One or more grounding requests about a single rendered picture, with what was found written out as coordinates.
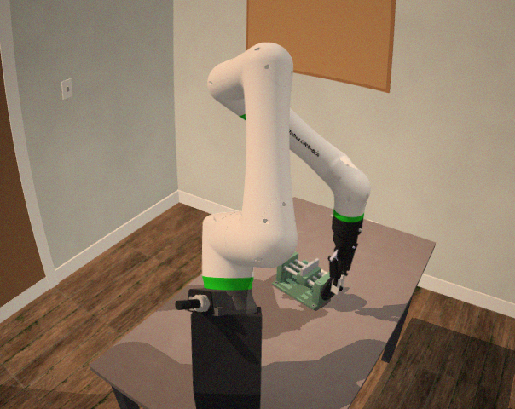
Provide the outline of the green clamp slide with handwheel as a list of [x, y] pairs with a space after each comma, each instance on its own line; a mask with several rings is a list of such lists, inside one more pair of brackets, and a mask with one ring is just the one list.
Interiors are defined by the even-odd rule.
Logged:
[[318, 258], [313, 262], [300, 262], [298, 253], [294, 251], [287, 262], [277, 267], [276, 281], [272, 285], [315, 310], [335, 295], [331, 292], [333, 278], [318, 265]]

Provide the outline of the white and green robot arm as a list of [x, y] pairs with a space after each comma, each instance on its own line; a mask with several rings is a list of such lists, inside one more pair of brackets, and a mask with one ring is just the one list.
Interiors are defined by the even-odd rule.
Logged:
[[333, 232], [344, 238], [362, 232], [370, 181], [290, 108], [292, 74], [292, 57], [283, 47], [258, 43], [208, 77], [211, 96], [246, 121], [243, 205], [203, 221], [204, 288], [190, 289], [188, 300], [176, 301], [177, 310], [214, 316], [258, 311], [254, 267], [282, 265], [298, 243], [290, 150], [333, 191]]

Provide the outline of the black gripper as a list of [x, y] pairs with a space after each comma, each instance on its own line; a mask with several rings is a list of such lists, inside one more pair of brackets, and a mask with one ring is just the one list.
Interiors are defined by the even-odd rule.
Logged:
[[355, 238], [344, 238], [333, 233], [335, 248], [333, 255], [328, 257], [328, 261], [330, 277], [333, 278], [331, 292], [336, 295], [339, 293], [340, 286], [344, 288], [344, 279], [348, 275], [347, 271], [350, 270], [356, 247], [358, 246], [356, 243], [357, 238], [358, 236]]

